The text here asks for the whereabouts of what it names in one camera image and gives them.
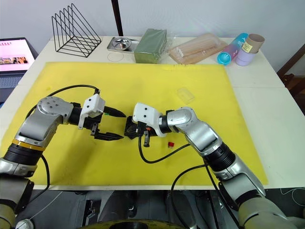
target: green sponge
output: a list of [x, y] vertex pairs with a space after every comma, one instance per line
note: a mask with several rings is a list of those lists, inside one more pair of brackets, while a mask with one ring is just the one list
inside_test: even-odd
[[148, 29], [134, 50], [136, 63], [157, 63], [166, 40], [166, 30]]

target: metal tray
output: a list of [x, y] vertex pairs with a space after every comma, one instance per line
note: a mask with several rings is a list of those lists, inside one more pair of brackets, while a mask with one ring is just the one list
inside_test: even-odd
[[130, 47], [124, 51], [120, 51], [120, 50], [116, 50], [114, 48], [114, 46], [112, 45], [112, 41], [115, 37], [113, 37], [110, 41], [110, 43], [107, 46], [107, 50], [111, 51], [111, 52], [123, 52], [123, 53], [133, 53], [135, 48], [137, 47], [137, 45], [139, 44], [138, 40], [134, 40], [134, 39], [130, 39], [130, 41], [132, 42], [132, 44], [130, 45]]

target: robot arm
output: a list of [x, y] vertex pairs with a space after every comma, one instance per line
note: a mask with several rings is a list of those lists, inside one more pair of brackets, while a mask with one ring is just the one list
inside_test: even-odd
[[112, 141], [123, 138], [99, 132], [103, 113], [126, 117], [122, 112], [106, 107], [99, 94], [88, 98], [83, 108], [80, 104], [68, 103], [54, 96], [38, 102], [34, 113], [24, 121], [6, 154], [0, 158], [0, 228], [13, 228], [15, 214], [28, 204], [34, 183], [27, 177], [33, 176], [37, 162], [59, 124], [89, 129], [95, 139]]
[[137, 103], [132, 119], [138, 125], [153, 128], [160, 137], [169, 132], [183, 133], [219, 179], [222, 195], [238, 210], [240, 226], [246, 229], [296, 228], [273, 202], [265, 198], [263, 185], [241, 158], [207, 123], [197, 118], [192, 108], [181, 107], [162, 115], [153, 107]]

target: laptop screen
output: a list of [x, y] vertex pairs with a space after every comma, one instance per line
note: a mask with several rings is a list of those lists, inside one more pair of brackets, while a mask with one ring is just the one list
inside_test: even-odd
[[25, 38], [0, 39], [0, 72], [26, 71], [33, 62]]

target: purple cup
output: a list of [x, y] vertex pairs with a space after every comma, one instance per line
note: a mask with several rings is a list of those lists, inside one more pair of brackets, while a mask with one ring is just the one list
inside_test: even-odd
[[243, 49], [241, 49], [237, 54], [235, 62], [239, 66], [247, 66], [249, 63], [251, 63], [255, 55], [256, 53], [247, 53]]

